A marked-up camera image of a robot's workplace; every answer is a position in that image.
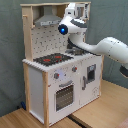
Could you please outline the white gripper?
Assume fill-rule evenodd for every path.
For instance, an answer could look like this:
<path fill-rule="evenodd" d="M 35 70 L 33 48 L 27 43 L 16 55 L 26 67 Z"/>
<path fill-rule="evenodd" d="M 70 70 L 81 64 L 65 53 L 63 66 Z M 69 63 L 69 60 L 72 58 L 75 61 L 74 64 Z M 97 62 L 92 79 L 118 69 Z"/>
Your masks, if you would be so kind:
<path fill-rule="evenodd" d="M 78 18 L 77 17 L 77 8 L 76 6 L 78 5 L 79 3 L 70 3 L 66 9 L 65 9 L 65 14 L 64 16 L 70 16 L 72 18 Z"/>

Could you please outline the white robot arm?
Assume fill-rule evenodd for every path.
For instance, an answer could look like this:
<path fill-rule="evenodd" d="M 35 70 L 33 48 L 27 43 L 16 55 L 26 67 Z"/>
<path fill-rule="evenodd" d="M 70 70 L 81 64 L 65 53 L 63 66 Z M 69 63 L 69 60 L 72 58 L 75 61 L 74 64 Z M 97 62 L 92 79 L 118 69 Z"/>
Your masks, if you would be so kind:
<path fill-rule="evenodd" d="M 70 3 L 66 9 L 58 30 L 62 35 L 68 34 L 68 41 L 74 47 L 80 48 L 94 55 L 106 55 L 120 62 L 120 72 L 128 77 L 128 46 L 113 37 L 102 39 L 97 45 L 89 45 L 83 42 L 84 33 L 87 30 L 85 19 L 88 10 L 87 4 Z"/>

